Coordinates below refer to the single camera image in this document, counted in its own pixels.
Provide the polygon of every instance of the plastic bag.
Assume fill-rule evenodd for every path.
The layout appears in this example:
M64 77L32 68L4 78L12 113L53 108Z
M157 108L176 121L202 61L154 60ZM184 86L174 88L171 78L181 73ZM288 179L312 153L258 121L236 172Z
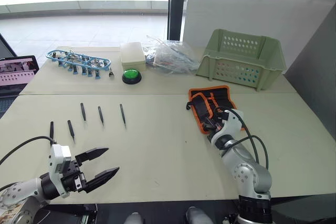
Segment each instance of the plastic bag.
M155 45L143 48L147 64L169 74L194 74L197 71L200 63L194 60L195 55L185 42L147 37L156 41Z

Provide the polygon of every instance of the white wall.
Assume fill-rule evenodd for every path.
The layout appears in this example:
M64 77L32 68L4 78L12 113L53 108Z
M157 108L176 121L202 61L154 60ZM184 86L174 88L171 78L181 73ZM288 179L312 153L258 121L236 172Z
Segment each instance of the white wall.
M335 0L188 0L183 40L206 46L216 28L277 38L288 68L334 4Z

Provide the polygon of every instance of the white table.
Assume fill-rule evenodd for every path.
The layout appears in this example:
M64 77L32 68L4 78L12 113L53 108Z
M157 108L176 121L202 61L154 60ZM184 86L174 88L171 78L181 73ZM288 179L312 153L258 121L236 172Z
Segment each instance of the white table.
M267 146L273 197L336 192L336 143L298 94L232 93L232 100L244 112L250 131ZM49 135L49 123L54 121L55 139L69 145L73 157L96 146L110 148L83 164L87 179L120 166L104 186L55 199L54 204L237 198L232 176L199 131L193 113L185 110L186 102L185 94L21 95L0 119L0 157L28 138ZM67 120L72 121L76 145ZM244 136L240 132L237 139ZM0 185L45 173L48 153L46 140L21 148L0 166Z
M136 85L122 82L122 67L119 48L117 47L88 47L72 48L82 54L108 58L112 61L114 77L108 77L108 71L101 71L101 79L72 74L57 62L50 59L41 67L36 77L26 86L21 94L187 94L191 88L204 88L229 85L231 93L256 93L254 88L213 80L201 76L187 74L166 75L148 69L141 72L142 81ZM202 49L195 49L197 59L203 55ZM296 93L295 89L280 75L275 83L261 93Z

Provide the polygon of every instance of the green basket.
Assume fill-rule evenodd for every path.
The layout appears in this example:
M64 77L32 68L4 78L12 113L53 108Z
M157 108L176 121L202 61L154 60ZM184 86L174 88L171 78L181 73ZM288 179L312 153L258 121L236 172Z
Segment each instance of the green basket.
M268 89L286 69L281 44L265 36L214 30L196 75Z

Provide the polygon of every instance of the green button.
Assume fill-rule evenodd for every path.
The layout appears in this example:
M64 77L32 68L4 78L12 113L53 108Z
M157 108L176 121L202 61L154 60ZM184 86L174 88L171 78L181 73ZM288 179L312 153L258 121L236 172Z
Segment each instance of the green button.
M129 69L124 72L124 76L127 79L134 79L139 75L139 72L135 69Z

